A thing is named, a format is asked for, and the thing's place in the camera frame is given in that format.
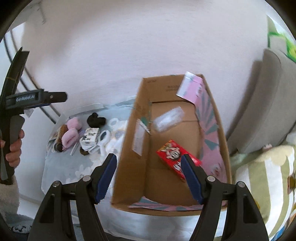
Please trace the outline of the person's left hand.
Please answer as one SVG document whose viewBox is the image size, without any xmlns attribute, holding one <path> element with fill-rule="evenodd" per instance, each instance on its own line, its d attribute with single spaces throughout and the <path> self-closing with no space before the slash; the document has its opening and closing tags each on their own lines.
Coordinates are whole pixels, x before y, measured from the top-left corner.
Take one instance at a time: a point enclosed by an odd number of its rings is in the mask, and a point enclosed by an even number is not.
<svg viewBox="0 0 296 241">
<path fill-rule="evenodd" d="M 22 138 L 24 138 L 24 136 L 25 133 L 21 129 L 18 135 L 18 139 L 10 145 L 10 152 L 6 154 L 6 160 L 8 161 L 8 164 L 13 168 L 16 168 L 20 164 L 20 156 L 22 154 Z"/>
</svg>

